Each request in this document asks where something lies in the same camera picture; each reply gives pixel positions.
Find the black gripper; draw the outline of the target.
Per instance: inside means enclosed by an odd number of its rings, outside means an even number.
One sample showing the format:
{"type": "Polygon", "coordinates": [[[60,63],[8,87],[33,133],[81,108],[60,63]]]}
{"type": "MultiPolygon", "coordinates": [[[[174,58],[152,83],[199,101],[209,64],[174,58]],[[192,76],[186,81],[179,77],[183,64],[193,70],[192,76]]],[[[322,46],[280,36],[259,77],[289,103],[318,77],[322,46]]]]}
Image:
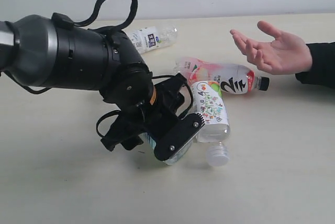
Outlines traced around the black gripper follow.
{"type": "Polygon", "coordinates": [[[187,107],[179,116],[176,111],[185,102],[180,90],[190,89],[186,78],[181,74],[155,76],[162,79],[152,85],[150,99],[142,99],[132,106],[124,106],[119,110],[106,113],[100,119],[116,116],[106,134],[101,134],[101,143],[108,151],[121,144],[124,149],[132,150],[144,143],[144,135],[153,133],[156,142],[154,156],[165,161],[176,154],[183,146],[199,133],[205,120],[201,113],[186,116],[187,107]]]}

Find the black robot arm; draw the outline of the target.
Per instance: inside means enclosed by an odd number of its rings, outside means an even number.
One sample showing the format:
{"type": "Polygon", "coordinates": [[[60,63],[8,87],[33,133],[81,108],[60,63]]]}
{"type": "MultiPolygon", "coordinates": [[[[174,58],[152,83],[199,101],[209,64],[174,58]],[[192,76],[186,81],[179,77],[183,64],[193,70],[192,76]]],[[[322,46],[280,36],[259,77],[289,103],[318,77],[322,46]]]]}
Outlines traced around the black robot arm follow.
{"type": "Polygon", "coordinates": [[[154,155],[166,162],[182,155],[204,127],[200,113],[184,104],[180,74],[153,73],[120,29],[99,32],[83,29],[69,17],[29,15],[14,23],[1,22],[1,72],[25,90],[40,94],[52,88],[98,91],[103,101],[117,109],[103,118],[115,117],[101,134],[112,151],[121,144],[132,150],[149,138],[154,155]]]}

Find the black sleeved forearm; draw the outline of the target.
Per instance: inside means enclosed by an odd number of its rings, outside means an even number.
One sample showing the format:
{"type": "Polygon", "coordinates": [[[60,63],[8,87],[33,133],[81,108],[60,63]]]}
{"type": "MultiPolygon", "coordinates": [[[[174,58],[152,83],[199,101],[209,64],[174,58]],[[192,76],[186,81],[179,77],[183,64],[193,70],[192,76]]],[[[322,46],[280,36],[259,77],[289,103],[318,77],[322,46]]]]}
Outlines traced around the black sleeved forearm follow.
{"type": "Polygon", "coordinates": [[[334,42],[308,43],[312,65],[307,72],[296,73],[302,84],[320,85],[334,89],[334,42]]]}

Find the person's open hand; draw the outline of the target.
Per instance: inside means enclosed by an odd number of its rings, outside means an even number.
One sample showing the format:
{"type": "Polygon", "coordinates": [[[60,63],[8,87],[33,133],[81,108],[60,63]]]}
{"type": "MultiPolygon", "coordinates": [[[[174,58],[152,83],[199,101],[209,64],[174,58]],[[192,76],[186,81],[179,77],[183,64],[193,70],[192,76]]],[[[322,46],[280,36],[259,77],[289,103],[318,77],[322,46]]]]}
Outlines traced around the person's open hand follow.
{"type": "Polygon", "coordinates": [[[256,41],[235,29],[230,30],[235,45],[248,63],[272,75],[291,75],[311,69],[312,56],[301,37],[262,20],[258,21],[257,28],[274,40],[256,41]]]}

